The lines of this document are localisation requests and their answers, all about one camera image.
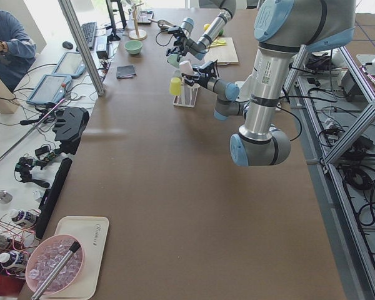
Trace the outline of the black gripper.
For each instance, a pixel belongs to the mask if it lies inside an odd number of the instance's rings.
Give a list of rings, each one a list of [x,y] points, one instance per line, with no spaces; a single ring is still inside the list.
[[[188,37],[186,36],[186,33],[181,26],[174,26],[168,29],[167,33],[171,34],[175,38],[175,41],[173,43],[173,47],[167,49],[166,55],[170,56],[176,54],[176,61],[181,61],[182,56],[186,56],[188,53]]]
[[[183,82],[189,87],[193,87],[195,84],[200,85],[206,89],[214,89],[217,81],[219,80],[218,73],[218,62],[208,61],[201,66],[195,66],[193,68],[194,73],[186,74],[182,73]]]

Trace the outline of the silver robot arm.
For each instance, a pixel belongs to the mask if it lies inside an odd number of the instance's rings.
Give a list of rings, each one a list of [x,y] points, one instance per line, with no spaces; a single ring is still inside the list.
[[[258,49],[253,72],[246,80],[249,100],[245,107],[236,101],[239,87],[211,74],[211,63],[180,65],[188,85],[198,84],[217,94],[217,118],[244,115],[245,123],[230,138],[235,164],[268,166],[286,160],[290,140],[271,121],[289,62],[301,46],[318,52],[348,44],[354,34],[355,7],[355,1],[264,1],[254,23]]]
[[[219,9],[218,15],[203,32],[198,41],[190,38],[194,28],[194,21],[190,17],[183,19],[180,26],[173,26],[167,30],[175,41],[173,47],[167,49],[166,57],[175,56],[177,61],[187,53],[191,53],[196,59],[202,60],[207,53],[208,47],[219,36],[224,26],[233,18],[236,12],[236,1],[212,1]]]

